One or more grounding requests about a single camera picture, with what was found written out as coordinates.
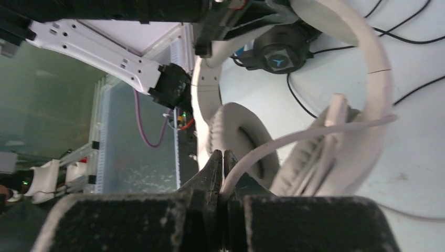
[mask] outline headphone ear cup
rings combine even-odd
[[[302,23],[276,25],[253,43],[253,55],[259,68],[273,74],[288,74],[305,64],[311,32]]]
[[[309,128],[324,126],[326,114],[327,109],[320,114]],[[354,121],[359,114],[359,110],[350,109],[347,122]],[[323,143],[324,136],[299,141],[283,162],[270,187],[270,191],[278,196],[298,196],[296,194],[301,190],[304,179],[318,163],[323,150]]]
[[[207,152],[232,150],[240,160],[251,150],[272,141],[261,120],[249,109],[237,103],[221,106],[209,123]],[[269,188],[280,164],[276,152],[264,157],[248,172],[262,186]]]

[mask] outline headphone cable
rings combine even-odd
[[[387,31],[384,31],[384,30],[381,30],[381,29],[378,29],[378,28],[374,28],[374,27],[373,27],[373,28],[374,28],[375,30],[377,30],[378,32],[381,32],[381,33],[382,33],[382,34],[378,35],[379,37],[383,37],[383,36],[385,36],[385,35],[388,35],[388,36],[391,36],[391,37],[396,36],[396,37],[394,37],[394,38],[399,39],[400,41],[403,41],[403,42],[410,43],[410,44],[424,45],[424,44],[417,44],[417,43],[425,43],[425,42],[427,42],[426,44],[430,44],[430,43],[434,43],[434,42],[440,41],[440,40],[442,40],[444,37],[440,37],[440,38],[437,38],[437,39],[433,39],[433,40],[435,40],[435,41],[433,41],[433,40],[429,40],[429,41],[413,41],[413,40],[409,40],[409,39],[401,38],[401,37],[399,37],[399,36],[397,36],[397,35],[394,35],[394,34],[390,33],[391,31],[393,31],[393,30],[399,28],[400,26],[404,25],[405,23],[409,22],[411,19],[415,18],[417,15],[419,15],[420,13],[422,13],[422,12],[428,7],[428,5],[430,5],[431,1],[432,1],[432,0],[427,0],[427,1],[425,2],[425,4],[422,6],[422,8],[420,8],[417,12],[415,12],[415,13],[412,14],[410,17],[408,17],[407,19],[403,20],[402,22],[400,22],[399,24],[397,24],[396,26],[394,26],[393,28],[391,28],[391,29],[389,29],[389,30],[387,30]],[[316,55],[316,54],[326,53],[326,52],[328,52],[328,51],[339,51],[339,50],[350,49],[350,48],[355,48],[355,46],[343,46],[343,47],[335,47],[335,48],[330,48],[330,49],[323,49],[323,50],[320,50],[320,51],[313,52],[313,54]]]
[[[135,109],[136,110],[136,123],[137,123],[137,128],[139,129],[139,134],[141,135],[142,140],[144,141],[144,143],[147,146],[149,146],[151,148],[158,148],[161,145],[162,140],[164,139],[165,129],[168,124],[168,115],[169,115],[170,110],[167,112],[167,115],[165,116],[164,124],[162,125],[159,139],[158,139],[157,143],[153,144],[147,139],[147,136],[145,135],[145,132],[144,132],[144,129],[142,126],[141,109],[140,109],[140,104],[139,104],[139,92],[137,92],[136,89],[133,89],[133,93],[134,93],[134,105],[136,108]]]

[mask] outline headphone ear cushion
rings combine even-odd
[[[309,128],[323,127],[327,109],[309,126]],[[347,122],[352,122],[360,114],[357,109],[350,109]],[[323,150],[324,136],[302,140],[292,149],[283,162],[275,177],[270,191],[279,196],[296,196],[300,185],[308,173],[318,163]]]
[[[272,137],[252,111],[237,103],[228,103],[221,106],[210,121],[207,152],[232,150],[240,160],[269,141]],[[277,152],[273,152],[256,163],[248,174],[269,188],[279,168]]]

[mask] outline purple cable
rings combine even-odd
[[[134,89],[133,89],[133,91],[134,91],[134,103],[136,106],[137,127],[139,128],[139,133],[141,134],[142,140],[144,140],[146,145],[148,145],[152,148],[158,148],[159,145],[161,145],[161,143],[162,143],[162,138],[164,138],[165,129],[166,129],[167,123],[168,123],[168,116],[165,117],[164,125],[162,126],[161,135],[159,136],[159,140],[158,140],[157,144],[151,144],[149,142],[149,140],[147,139],[147,136],[144,133],[144,129],[142,128],[141,112],[139,109],[139,93]]]

